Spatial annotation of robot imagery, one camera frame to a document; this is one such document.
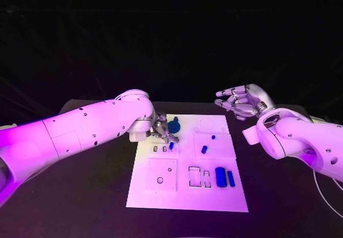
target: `white board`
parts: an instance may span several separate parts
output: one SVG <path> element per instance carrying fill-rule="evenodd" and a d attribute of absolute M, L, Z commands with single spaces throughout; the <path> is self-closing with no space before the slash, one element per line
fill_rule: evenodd
<path fill-rule="evenodd" d="M 167 115 L 167 120 L 173 117 L 180 123 L 173 149 L 154 137 L 138 143 L 127 207 L 248 212 L 225 116 Z M 189 186 L 190 178 L 199 183 L 199 173 L 190 175 L 198 169 L 189 167 L 200 168 L 200 187 Z M 235 187 L 229 181 L 228 187 L 216 186 L 216 167 L 232 171 Z"/>

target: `table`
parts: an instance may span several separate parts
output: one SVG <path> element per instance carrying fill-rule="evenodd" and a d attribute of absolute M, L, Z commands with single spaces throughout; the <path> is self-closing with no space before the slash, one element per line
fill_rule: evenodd
<path fill-rule="evenodd" d="M 95 101 L 71 100 L 61 113 Z M 126 208 L 137 143 L 128 134 L 65 158 L 33 178 L 0 208 L 0 236 L 49 238 L 342 237 L 343 220 L 327 207 L 313 171 L 296 158 L 275 160 L 249 146 L 238 121 L 211 103 L 154 102 L 169 114 L 226 115 L 249 212 Z M 304 113 L 300 106 L 291 109 Z M 343 192 L 317 175 L 343 212 Z"/>

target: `white cable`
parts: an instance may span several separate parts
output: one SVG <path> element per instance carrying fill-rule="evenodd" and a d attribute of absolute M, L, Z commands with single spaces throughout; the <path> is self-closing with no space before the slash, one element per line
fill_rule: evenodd
<path fill-rule="evenodd" d="M 339 186 L 339 188 L 342 189 L 342 191 L 343 191 L 343 187 L 340 186 L 340 184 L 339 184 L 339 182 L 337 182 L 337 180 L 333 178 L 333 181 L 334 181 L 334 183 L 337 184 L 337 186 Z"/>
<path fill-rule="evenodd" d="M 327 200 L 326 200 L 326 198 L 324 198 L 324 195 L 322 194 L 320 186 L 319 186 L 319 182 L 317 182 L 317 177 L 316 177 L 316 171 L 313 171 L 313 177 L 314 177 L 314 182 L 316 182 L 317 189 L 319 189 L 319 192 L 320 192 L 320 195 L 322 195 L 323 200 L 326 201 L 329 207 L 330 207 L 332 210 L 336 212 L 336 214 L 343 218 L 343 215 L 334 210 L 334 208 L 332 207 L 330 203 L 327 202 Z"/>

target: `robotic hand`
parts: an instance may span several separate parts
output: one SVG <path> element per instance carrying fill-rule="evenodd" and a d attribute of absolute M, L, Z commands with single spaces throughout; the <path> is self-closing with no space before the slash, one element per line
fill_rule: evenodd
<path fill-rule="evenodd" d="M 314 171 L 343 181 L 343 126 L 313 123 L 301 114 L 277 108 L 267 92 L 249 84 L 216 93 L 229 96 L 215 104 L 235 113 L 239 120 L 257 116 L 257 125 L 244 130 L 249 145 L 261 143 L 268 155 L 298 158 Z"/>
<path fill-rule="evenodd" d="M 52 118 L 0 130 L 0 206 L 17 187 L 55 162 L 126 132 L 130 141 L 154 135 L 179 142 L 167 117 L 156 113 L 149 94 L 128 90 L 114 100 L 84 106 Z"/>

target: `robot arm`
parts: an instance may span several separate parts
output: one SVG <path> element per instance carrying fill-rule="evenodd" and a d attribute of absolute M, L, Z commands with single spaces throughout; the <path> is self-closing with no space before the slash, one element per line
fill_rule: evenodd
<path fill-rule="evenodd" d="M 179 142 L 149 94 L 128 90 L 114 100 L 84 106 L 52 118 L 0 130 L 0 206 L 17 187 L 55 162 L 130 133 Z"/>
<path fill-rule="evenodd" d="M 239 86 L 216 93 L 231 96 L 215 104 L 232 110 L 238 119 L 257 116 L 257 125 L 244 130 L 251 145 L 261 143 L 268 155 L 298 158 L 314 171 L 343 181 L 343 128 L 332 123 L 313 123 L 307 117 L 275 104 L 255 85 Z"/>

